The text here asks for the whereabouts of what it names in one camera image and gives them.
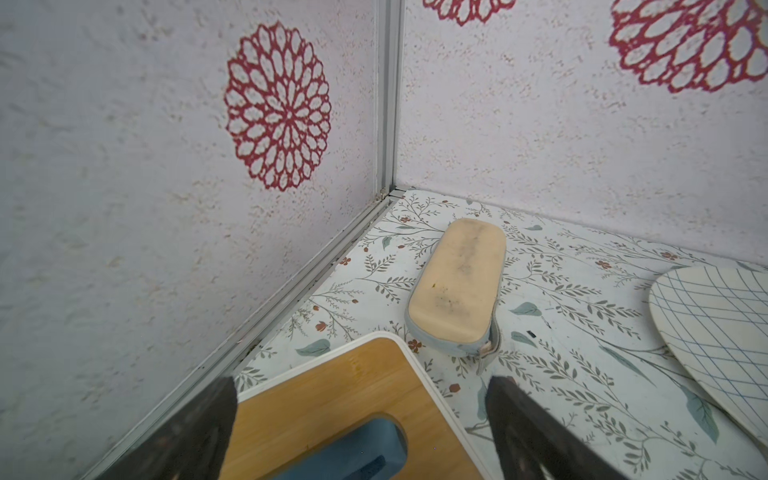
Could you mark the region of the plaid beige plate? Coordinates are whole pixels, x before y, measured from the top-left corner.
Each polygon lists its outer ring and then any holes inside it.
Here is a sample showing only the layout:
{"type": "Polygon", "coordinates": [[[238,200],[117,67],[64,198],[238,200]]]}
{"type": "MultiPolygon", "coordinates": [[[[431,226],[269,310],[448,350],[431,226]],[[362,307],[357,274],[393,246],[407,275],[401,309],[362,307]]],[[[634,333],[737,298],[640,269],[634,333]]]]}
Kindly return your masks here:
{"type": "Polygon", "coordinates": [[[767,273],[685,267],[651,285],[652,321],[688,374],[767,446],[767,273]]]}

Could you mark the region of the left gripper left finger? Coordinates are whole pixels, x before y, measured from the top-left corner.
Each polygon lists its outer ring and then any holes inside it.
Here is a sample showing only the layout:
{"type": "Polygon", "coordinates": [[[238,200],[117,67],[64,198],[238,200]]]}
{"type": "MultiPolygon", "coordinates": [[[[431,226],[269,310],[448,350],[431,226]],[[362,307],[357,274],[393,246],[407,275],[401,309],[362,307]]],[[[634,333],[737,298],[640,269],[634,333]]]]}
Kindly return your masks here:
{"type": "Polygon", "coordinates": [[[220,377],[99,477],[217,480],[232,436],[237,408],[234,380],[220,377]]]}

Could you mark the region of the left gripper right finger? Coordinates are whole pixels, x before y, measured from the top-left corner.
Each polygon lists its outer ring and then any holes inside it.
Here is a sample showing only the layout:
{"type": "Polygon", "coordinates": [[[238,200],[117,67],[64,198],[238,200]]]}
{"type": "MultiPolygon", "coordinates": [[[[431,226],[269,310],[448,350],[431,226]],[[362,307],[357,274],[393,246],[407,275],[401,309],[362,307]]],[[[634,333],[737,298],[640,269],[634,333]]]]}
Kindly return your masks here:
{"type": "Polygon", "coordinates": [[[509,377],[490,379],[484,405],[506,479],[622,479],[509,377]]]}

